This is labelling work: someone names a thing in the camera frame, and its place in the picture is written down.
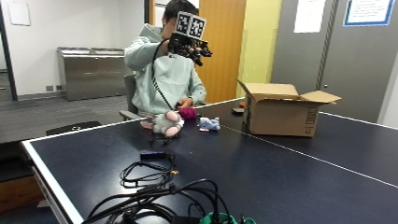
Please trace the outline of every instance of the box flap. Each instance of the box flap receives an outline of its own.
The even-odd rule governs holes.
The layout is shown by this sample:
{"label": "box flap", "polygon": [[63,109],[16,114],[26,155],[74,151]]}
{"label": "box flap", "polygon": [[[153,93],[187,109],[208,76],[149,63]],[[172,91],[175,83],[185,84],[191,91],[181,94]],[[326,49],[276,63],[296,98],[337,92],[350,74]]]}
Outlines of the box flap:
{"label": "box flap", "polygon": [[300,97],[302,100],[325,103],[325,104],[341,100],[341,97],[334,96],[324,91],[312,91],[306,94],[302,94]]}
{"label": "box flap", "polygon": [[243,83],[237,81],[247,93],[257,100],[264,99],[298,99],[295,85],[272,83]]}
{"label": "box flap", "polygon": [[245,90],[247,94],[255,98],[255,96],[251,94],[251,91],[248,90],[245,83],[243,83],[240,80],[237,80],[239,85],[241,86],[241,88]]}

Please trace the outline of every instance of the gray hoodie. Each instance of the gray hoodie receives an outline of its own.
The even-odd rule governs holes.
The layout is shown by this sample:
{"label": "gray hoodie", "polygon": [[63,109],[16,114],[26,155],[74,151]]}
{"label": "gray hoodie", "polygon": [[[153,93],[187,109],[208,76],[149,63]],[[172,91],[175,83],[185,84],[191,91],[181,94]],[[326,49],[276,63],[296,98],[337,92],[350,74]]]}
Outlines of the gray hoodie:
{"label": "gray hoodie", "polygon": [[[155,115],[169,110],[152,82],[152,60],[160,42],[161,28],[147,24],[140,37],[124,50],[125,64],[137,73],[133,105],[139,112]],[[172,107],[187,97],[193,99],[195,105],[204,101],[207,90],[191,59],[177,54],[164,55],[160,49],[155,61],[155,77]]]}

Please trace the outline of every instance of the pink stuffed toy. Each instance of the pink stuffed toy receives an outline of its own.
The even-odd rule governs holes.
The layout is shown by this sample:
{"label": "pink stuffed toy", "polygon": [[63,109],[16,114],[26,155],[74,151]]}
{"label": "pink stuffed toy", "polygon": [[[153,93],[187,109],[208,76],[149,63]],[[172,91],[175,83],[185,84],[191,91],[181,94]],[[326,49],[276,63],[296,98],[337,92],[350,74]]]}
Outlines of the pink stuffed toy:
{"label": "pink stuffed toy", "polygon": [[145,118],[152,119],[152,123],[148,121],[141,122],[141,126],[147,129],[152,129],[155,133],[163,133],[165,137],[173,137],[183,128],[184,120],[180,114],[173,110],[159,114],[157,116],[151,116],[148,114],[141,114]]}

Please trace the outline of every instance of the table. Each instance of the table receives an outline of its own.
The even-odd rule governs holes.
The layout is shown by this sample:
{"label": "table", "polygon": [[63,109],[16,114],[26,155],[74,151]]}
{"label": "table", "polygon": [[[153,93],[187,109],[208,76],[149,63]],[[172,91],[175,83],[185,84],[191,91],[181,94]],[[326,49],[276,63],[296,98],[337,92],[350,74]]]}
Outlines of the table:
{"label": "table", "polygon": [[[232,113],[240,101],[199,109],[220,117],[217,133],[201,133],[187,120],[180,138],[163,148],[177,158],[173,183],[215,180],[232,215],[259,224],[397,223],[398,130],[320,114],[314,138],[252,135]],[[151,140],[140,122],[128,121],[24,142],[62,223],[82,223],[105,197],[132,192],[120,172]],[[183,198],[161,203],[187,216]]]}

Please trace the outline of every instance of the stuffed toy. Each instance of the stuffed toy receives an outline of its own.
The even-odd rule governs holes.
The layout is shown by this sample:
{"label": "stuffed toy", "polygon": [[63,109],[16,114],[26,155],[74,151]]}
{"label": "stuffed toy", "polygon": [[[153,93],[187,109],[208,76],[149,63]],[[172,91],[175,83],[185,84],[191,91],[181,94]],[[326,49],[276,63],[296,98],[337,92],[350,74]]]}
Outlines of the stuffed toy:
{"label": "stuffed toy", "polygon": [[196,119],[199,116],[199,111],[196,108],[187,106],[179,110],[179,113],[184,120]]}
{"label": "stuffed toy", "polygon": [[152,119],[152,122],[141,122],[141,126],[147,129],[152,129],[155,133],[163,133],[165,137],[173,137],[183,128],[184,120],[180,114],[173,110],[159,114],[157,116],[141,114],[143,117]]}
{"label": "stuffed toy", "polygon": [[220,118],[215,118],[215,119],[200,118],[199,126],[200,126],[199,130],[201,132],[209,132],[211,130],[219,131]]}

